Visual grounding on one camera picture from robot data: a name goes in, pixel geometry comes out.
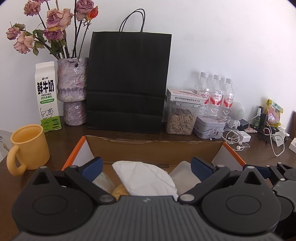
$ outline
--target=textured gray vase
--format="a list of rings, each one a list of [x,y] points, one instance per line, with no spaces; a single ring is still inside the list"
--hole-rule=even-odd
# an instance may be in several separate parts
[[[70,126],[86,123],[86,74],[88,58],[57,61],[57,98],[64,102],[64,121]]]

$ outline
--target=dark brown tabletop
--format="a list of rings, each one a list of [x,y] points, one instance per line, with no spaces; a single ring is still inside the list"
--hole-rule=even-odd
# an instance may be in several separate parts
[[[50,151],[50,159],[46,164],[50,170],[61,170],[73,148],[83,135],[94,135],[108,137],[111,139],[137,139],[137,140],[169,140],[169,141],[201,141],[194,133],[190,136],[170,135],[165,130],[160,134],[140,134],[119,131],[102,131],[88,129],[86,125],[68,126],[63,124],[62,129],[46,132],[45,136]],[[296,154],[289,149],[292,140],[285,143],[285,151],[279,157],[275,157],[270,144],[258,140],[256,134],[251,134],[249,142],[251,148],[238,152],[247,164],[253,165],[275,165],[282,162],[296,167]],[[276,153],[282,151],[283,146],[277,147],[274,143]],[[11,240],[17,235],[18,230],[11,215],[13,202],[21,192],[24,185],[30,179],[34,171],[26,170],[20,177],[12,176],[6,166],[6,158],[0,163],[0,241]]]

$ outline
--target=black paper bag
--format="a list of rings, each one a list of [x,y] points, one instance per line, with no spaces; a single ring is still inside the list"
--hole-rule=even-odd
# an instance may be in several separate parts
[[[123,32],[140,12],[140,32]],[[137,9],[119,32],[93,32],[87,76],[87,125],[93,129],[159,133],[171,34],[145,33]]]

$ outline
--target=white bottle cap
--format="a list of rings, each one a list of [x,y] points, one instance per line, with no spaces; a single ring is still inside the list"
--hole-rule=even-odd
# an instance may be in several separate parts
[[[214,74],[213,79],[214,79],[214,80],[221,80],[221,76],[220,76],[220,75],[216,75],[216,74]]]
[[[231,79],[229,79],[229,78],[226,78],[226,83],[227,84],[233,84],[233,81]]]
[[[200,77],[208,78],[209,74],[205,72],[200,72]]]

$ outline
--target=bottle label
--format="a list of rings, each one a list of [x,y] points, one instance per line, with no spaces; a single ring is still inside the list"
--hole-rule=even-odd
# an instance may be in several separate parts
[[[209,92],[203,92],[203,91],[197,91],[195,93],[198,97],[202,97],[204,99],[204,103],[202,104],[207,104],[210,99],[210,93]]]
[[[226,95],[226,96],[224,96],[221,105],[223,107],[231,107],[232,106],[232,103],[233,103],[233,99],[234,99],[234,96]]]
[[[212,94],[210,98],[210,104],[220,105],[222,102],[223,94]]]

